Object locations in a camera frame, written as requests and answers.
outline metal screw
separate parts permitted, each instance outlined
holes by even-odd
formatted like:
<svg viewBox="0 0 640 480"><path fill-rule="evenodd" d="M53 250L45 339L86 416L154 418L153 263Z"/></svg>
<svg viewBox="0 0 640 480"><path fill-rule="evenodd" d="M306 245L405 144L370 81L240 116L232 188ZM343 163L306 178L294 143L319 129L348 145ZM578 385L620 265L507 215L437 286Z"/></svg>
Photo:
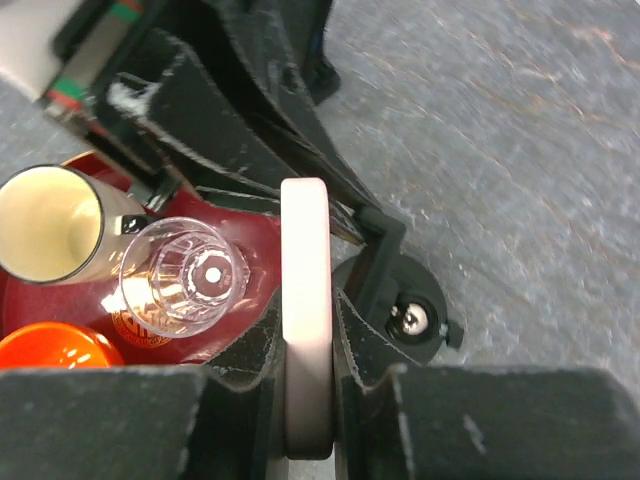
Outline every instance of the metal screw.
<svg viewBox="0 0 640 480"><path fill-rule="evenodd" d="M402 319L402 331L407 335L420 335L428 326L429 317L424 308L410 303Z"/></svg>

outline green stripe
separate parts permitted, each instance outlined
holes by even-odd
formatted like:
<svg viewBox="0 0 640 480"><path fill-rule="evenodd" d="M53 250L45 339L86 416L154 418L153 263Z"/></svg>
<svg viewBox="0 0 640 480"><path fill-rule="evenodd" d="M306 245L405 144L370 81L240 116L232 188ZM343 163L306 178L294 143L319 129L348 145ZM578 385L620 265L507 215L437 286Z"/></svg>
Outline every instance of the green stripe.
<svg viewBox="0 0 640 480"><path fill-rule="evenodd" d="M80 100L84 95L84 90L67 78L59 78L53 85L53 89L64 93L68 97Z"/></svg>
<svg viewBox="0 0 640 480"><path fill-rule="evenodd" d="M130 9L126 5L122 5L121 3L116 3L111 7L111 11L109 13L121 20L124 20L125 22L135 22L140 17L138 12Z"/></svg>

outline gray carpet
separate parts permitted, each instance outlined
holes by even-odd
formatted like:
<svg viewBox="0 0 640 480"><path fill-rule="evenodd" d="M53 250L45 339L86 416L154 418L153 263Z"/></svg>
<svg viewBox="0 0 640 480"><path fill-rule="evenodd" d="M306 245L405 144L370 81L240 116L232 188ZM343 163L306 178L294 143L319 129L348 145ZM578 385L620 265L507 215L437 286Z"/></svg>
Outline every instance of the gray carpet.
<svg viewBox="0 0 640 480"><path fill-rule="evenodd" d="M595 365L640 400L639 25L633 0L337 2L320 116L467 327L439 363ZM0 179L82 150L6 86L0 132Z"/></svg>

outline red tray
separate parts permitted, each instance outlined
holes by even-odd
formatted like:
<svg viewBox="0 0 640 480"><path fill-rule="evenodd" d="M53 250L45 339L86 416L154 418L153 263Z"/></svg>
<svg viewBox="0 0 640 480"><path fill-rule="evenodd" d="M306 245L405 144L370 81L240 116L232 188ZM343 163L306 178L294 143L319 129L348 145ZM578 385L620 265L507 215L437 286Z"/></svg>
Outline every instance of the red tray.
<svg viewBox="0 0 640 480"><path fill-rule="evenodd" d="M130 181L85 154L69 166L127 190ZM60 287L30 285L0 270L2 333L36 322L59 321L86 325L118 348L127 364L202 363L238 338L265 310L280 285L280 219L213 207L180 191L167 216L188 216L218 228L245 256L251 277L245 298L215 326L199 335L169 339L132 321L114 295L118 281Z"/></svg>

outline clear plastic cup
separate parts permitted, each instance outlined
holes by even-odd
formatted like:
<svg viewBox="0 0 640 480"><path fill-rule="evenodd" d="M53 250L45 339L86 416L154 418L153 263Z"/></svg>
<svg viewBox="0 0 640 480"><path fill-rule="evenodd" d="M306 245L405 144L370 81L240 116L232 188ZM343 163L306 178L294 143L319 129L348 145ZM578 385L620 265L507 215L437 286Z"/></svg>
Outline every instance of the clear plastic cup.
<svg viewBox="0 0 640 480"><path fill-rule="evenodd" d="M120 288L133 319L164 337L211 328L244 296L249 268L213 227L186 217L152 223L124 254Z"/></svg>

